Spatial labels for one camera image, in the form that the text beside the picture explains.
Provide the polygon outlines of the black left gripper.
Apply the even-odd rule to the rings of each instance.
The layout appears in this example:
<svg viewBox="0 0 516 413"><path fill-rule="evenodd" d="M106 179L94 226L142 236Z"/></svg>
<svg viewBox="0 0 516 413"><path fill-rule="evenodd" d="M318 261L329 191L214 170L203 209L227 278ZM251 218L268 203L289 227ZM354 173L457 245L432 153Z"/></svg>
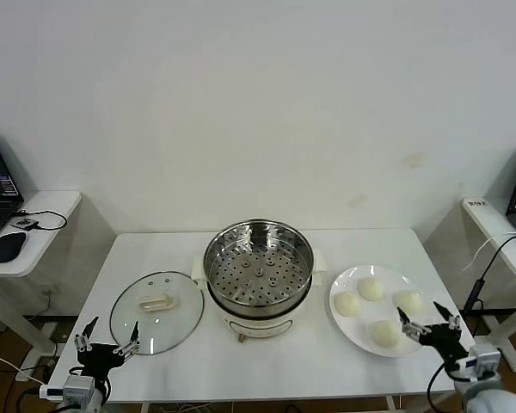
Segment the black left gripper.
<svg viewBox="0 0 516 413"><path fill-rule="evenodd" d="M90 343L89 339L98 319L94 317L86 324L82 333L75 335L74 343L77 349L77 361L83 367L82 376L105 379L111 369L121 367L125 359L131 358L138 351L138 322L134 324L129 341L116 347L113 344Z"/></svg>

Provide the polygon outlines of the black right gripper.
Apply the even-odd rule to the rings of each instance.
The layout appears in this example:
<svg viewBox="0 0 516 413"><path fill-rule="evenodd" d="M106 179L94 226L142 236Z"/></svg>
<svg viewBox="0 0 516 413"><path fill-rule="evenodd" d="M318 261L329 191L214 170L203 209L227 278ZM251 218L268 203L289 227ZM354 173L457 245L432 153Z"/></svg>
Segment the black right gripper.
<svg viewBox="0 0 516 413"><path fill-rule="evenodd" d="M397 312L402 325L402 333L411 340L418 341L422 346L434 348L446 366L455 366L458 360L469 354L460 343L461 318L459 315L453 315L436 301L433 302L433 305L444 322L426 326L412 322L404 310L398 306Z"/></svg>

